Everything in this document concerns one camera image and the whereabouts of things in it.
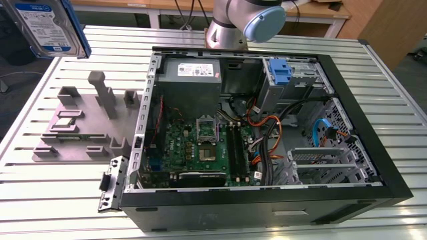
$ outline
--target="blue cable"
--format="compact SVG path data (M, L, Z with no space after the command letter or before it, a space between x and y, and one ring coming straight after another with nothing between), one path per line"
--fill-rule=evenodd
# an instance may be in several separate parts
M321 123L325 123L326 125L326 128L330 128L333 127L330 121L326 119L326 118L321 118L315 121L314 123L314 126L313 126L313 142L314 142L314 145L317 147L319 147L319 139L318 139L318 127L319 127L319 124Z

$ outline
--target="small circuit board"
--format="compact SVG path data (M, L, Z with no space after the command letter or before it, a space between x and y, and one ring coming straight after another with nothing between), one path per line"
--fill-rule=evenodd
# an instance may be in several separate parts
M230 146L229 133L230 129L235 129L242 136L242 148L245 143L253 139L253 129L250 126L227 126L218 124L217 138L218 141L198 142L198 128L197 123L174 123L167 126L166 142L164 142L164 156L162 159L150 159L150 166L152 173L159 175L155 182L162 179L170 179L163 173L181 172L219 172L227 174L227 186L250 186L253 181L250 178L250 162L247 153L243 152L241 168L247 173L246 177L233 177L233 164L230 162ZM199 131L213 134L211 126L201 124Z

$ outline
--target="hard drive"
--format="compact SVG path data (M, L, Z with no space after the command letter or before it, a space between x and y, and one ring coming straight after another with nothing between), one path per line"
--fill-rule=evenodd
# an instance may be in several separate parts
M38 57L90 57L91 47L70 0L0 2Z

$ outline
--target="power supply label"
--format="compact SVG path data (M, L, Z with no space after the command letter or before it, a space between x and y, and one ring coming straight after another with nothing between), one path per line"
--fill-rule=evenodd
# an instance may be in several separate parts
M67 52L72 49L62 27L55 23L55 13L46 4L15 4L39 44L48 51Z
M183 77L214 77L214 64L181 63L178 76Z

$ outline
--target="table leg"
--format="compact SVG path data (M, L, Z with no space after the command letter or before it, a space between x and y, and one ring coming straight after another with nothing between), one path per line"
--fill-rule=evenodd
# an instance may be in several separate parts
M160 29L160 11L159 9L148 9L150 26L152 29Z
M329 29L325 35L326 38L331 38L331 39L337 38L343 28L345 22L346 22L346 19L334 20L333 24L329 26Z

